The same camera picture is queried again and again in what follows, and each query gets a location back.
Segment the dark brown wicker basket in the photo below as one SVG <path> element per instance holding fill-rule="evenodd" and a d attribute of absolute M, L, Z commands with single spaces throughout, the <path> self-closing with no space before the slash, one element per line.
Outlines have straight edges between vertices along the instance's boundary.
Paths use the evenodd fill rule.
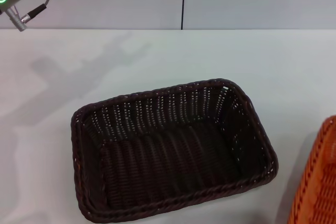
<path fill-rule="evenodd" d="M 96 223 L 243 193 L 278 171 L 250 99 L 224 79 L 89 104 L 71 129 L 79 208 Z"/>

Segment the table surface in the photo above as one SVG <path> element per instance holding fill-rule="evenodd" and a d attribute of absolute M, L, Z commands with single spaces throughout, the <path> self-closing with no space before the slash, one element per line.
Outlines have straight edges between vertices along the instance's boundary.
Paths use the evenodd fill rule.
<path fill-rule="evenodd" d="M 0 30 L 0 222 L 90 223 L 70 119 L 120 94 L 211 78 L 251 98 L 279 159 L 268 185 L 138 223 L 286 223 L 322 121 L 336 114 L 336 31 Z"/>

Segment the woven texture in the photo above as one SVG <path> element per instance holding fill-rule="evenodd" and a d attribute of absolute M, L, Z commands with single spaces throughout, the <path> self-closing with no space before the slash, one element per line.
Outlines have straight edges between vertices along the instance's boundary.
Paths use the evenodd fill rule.
<path fill-rule="evenodd" d="M 250 99 L 224 79 L 89 104 L 71 130 L 79 208 L 96 223 L 243 193 L 278 171 Z"/>
<path fill-rule="evenodd" d="M 304 170 L 288 224 L 336 224 L 336 116 L 325 120 Z"/>

